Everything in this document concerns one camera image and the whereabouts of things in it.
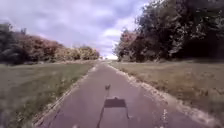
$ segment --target sky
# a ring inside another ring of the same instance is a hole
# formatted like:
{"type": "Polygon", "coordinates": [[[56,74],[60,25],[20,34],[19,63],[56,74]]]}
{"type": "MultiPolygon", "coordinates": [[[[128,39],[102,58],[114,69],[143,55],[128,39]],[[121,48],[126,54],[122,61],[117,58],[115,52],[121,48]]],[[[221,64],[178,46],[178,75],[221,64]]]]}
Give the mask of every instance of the sky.
{"type": "Polygon", "coordinates": [[[113,48],[124,28],[149,0],[0,0],[0,22],[27,33],[56,40],[66,47],[89,45],[114,58],[113,48]]]}

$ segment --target paved path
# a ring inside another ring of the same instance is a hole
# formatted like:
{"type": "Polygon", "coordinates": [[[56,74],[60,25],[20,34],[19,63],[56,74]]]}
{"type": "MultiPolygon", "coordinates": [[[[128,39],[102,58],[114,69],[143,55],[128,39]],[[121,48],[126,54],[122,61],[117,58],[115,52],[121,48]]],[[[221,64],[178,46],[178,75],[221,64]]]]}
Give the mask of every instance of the paved path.
{"type": "Polygon", "coordinates": [[[97,128],[107,84],[111,84],[109,97],[125,99],[130,118],[127,119],[125,108],[106,108],[100,128],[203,128],[165,103],[155,101],[146,90],[130,85],[124,76],[103,64],[38,127],[97,128]]]}

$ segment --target grass verge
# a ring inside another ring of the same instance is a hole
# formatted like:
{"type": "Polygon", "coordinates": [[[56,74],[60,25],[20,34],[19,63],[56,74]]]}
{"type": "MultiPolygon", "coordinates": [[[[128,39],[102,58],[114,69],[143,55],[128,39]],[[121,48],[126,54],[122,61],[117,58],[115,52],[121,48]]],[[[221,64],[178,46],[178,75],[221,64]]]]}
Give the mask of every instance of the grass verge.
{"type": "Polygon", "coordinates": [[[20,128],[60,97],[93,66],[42,64],[0,66],[0,126],[20,128]]]}
{"type": "Polygon", "coordinates": [[[111,63],[119,70],[204,110],[224,124],[224,63],[111,63]]]}

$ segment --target tree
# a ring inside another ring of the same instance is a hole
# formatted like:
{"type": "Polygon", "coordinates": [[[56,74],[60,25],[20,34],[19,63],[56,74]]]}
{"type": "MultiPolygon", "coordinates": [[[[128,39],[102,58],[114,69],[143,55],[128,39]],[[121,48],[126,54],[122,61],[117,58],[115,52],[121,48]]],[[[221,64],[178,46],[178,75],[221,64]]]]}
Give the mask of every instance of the tree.
{"type": "Polygon", "coordinates": [[[135,37],[125,30],[114,52],[129,61],[224,58],[223,11],[224,2],[219,0],[151,2],[137,19],[135,37]]]}

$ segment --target gray cloud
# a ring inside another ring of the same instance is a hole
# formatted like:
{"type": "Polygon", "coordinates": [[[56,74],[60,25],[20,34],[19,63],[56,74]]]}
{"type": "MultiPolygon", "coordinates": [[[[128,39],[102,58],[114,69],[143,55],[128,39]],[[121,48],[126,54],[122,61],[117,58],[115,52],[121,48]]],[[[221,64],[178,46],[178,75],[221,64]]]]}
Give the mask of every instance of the gray cloud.
{"type": "Polygon", "coordinates": [[[146,0],[0,0],[0,20],[65,46],[87,44],[112,54],[124,27],[146,0]]]}

